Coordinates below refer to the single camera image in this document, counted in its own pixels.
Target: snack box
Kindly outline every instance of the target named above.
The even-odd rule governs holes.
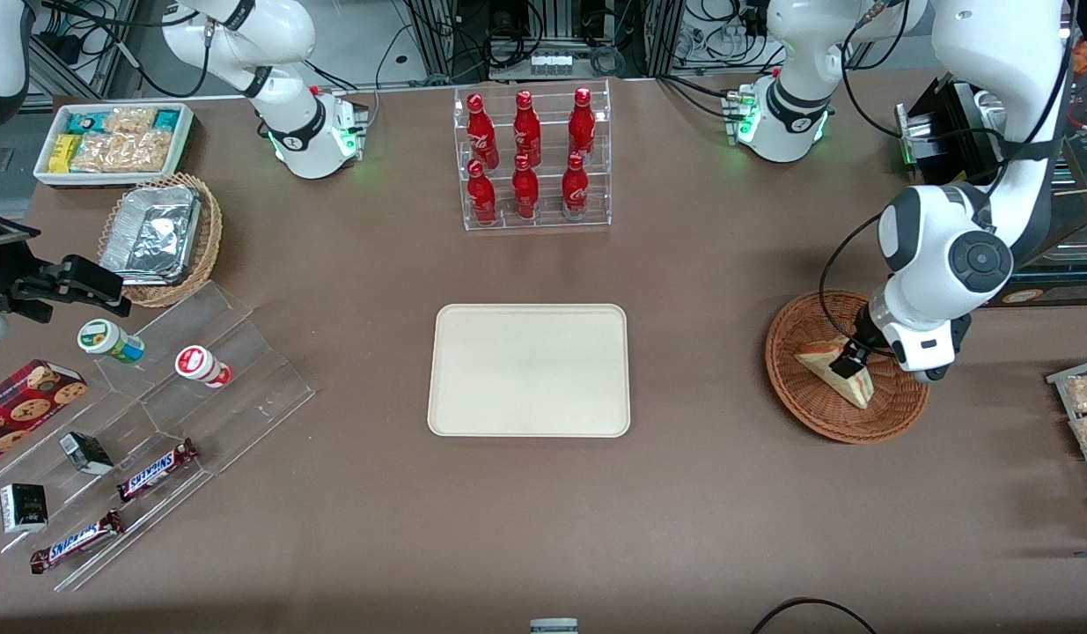
[[[0,456],[89,389],[79,373],[35,359],[0,384]]]
[[[138,109],[159,109],[160,111],[178,111],[179,119],[176,121],[176,128],[172,134],[172,145],[168,146],[168,158],[164,161],[164,169],[160,172],[127,172],[110,174],[86,174],[76,172],[51,172],[49,170],[49,157],[53,153],[53,145],[57,144],[62,134],[67,133],[70,121],[73,117],[87,115],[88,113],[99,113],[107,109],[127,105]],[[39,183],[53,187],[109,187],[113,185],[133,185],[145,183],[153,178],[161,178],[176,173],[176,167],[187,145],[187,135],[192,124],[192,110],[186,104],[174,103],[173,101],[110,101],[110,103],[95,104],[68,104],[62,105],[58,112],[53,113],[51,128],[47,133],[47,141],[39,152],[39,160],[35,161],[35,177]]]

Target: coca-cola bottle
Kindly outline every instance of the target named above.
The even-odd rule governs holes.
[[[526,153],[515,156],[515,173],[511,176],[511,188],[515,189],[515,212],[523,220],[535,217],[539,203],[539,177],[532,170],[530,158]]]
[[[470,108],[470,145],[472,156],[482,160],[488,169],[497,169],[500,164],[500,152],[496,149],[496,128],[492,120],[484,112],[484,99],[478,94],[466,98]]]
[[[562,175],[562,213],[566,220],[583,220],[586,216],[586,188],[589,178],[583,170],[583,154],[571,152],[566,158],[566,172]]]
[[[484,176],[484,165],[479,160],[470,160],[470,204],[474,210],[476,222],[493,224],[496,222],[496,188],[488,176]]]
[[[575,89],[575,109],[571,112],[571,151],[583,157],[595,152],[595,111],[590,109],[590,89]]]
[[[532,108],[532,94],[521,90],[515,94],[515,122],[511,125],[515,133],[515,152],[527,156],[532,167],[544,162],[544,134],[539,128],[539,115]]]

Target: table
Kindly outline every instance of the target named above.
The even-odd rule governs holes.
[[[930,77],[865,72],[853,88],[886,121]],[[318,394],[85,589],[53,595],[0,555],[0,633],[523,632],[546,617],[727,633],[794,595],[897,634],[1087,632],[1087,559],[1071,557],[1087,549],[1087,474],[1044,382],[1087,360],[1087,309],[979,312],[910,433],[814,436],[770,388],[765,328],[905,185],[896,141],[838,94],[821,145],[767,164],[652,80],[612,89],[613,227],[518,237],[461,227],[451,90],[383,96],[366,159],[318,182],[274,160],[245,100],[192,101],[186,165],[225,213],[214,278]],[[39,186],[35,252],[96,252],[116,197]],[[871,233],[834,275],[880,284]],[[624,308],[630,431],[434,436],[434,318],[450,302]],[[15,320],[0,377],[32,357],[85,365],[73,333],[97,314]],[[804,609],[772,632],[798,623],[857,631]]]

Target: wicker basket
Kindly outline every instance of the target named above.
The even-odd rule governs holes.
[[[825,293],[825,304],[840,324],[852,324],[866,301],[861,294]],[[801,346],[835,337],[836,328],[821,312],[816,293],[804,294],[782,308],[765,336],[765,370],[777,397],[805,426],[833,440],[869,445],[904,433],[926,409],[929,385],[914,381],[894,359],[873,355],[867,371],[876,394],[867,410],[850,405],[794,358]]]
[[[218,201],[214,200],[211,190],[202,181],[188,174],[173,174],[137,185],[137,187],[166,187],[168,185],[188,185],[202,196],[202,209],[198,216],[198,240],[192,249],[192,269],[185,281],[174,286],[125,286],[124,296],[140,306],[148,308],[164,308],[178,303],[195,293],[211,277],[214,261],[218,257],[218,240],[222,238],[222,211]],[[113,221],[116,220],[121,201],[113,206],[113,213],[104,222],[104,232],[97,243],[97,257],[104,252],[104,243],[113,232]]]

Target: cookie box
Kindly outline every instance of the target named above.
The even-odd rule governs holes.
[[[0,384],[0,456],[86,394],[79,373],[35,359]]]

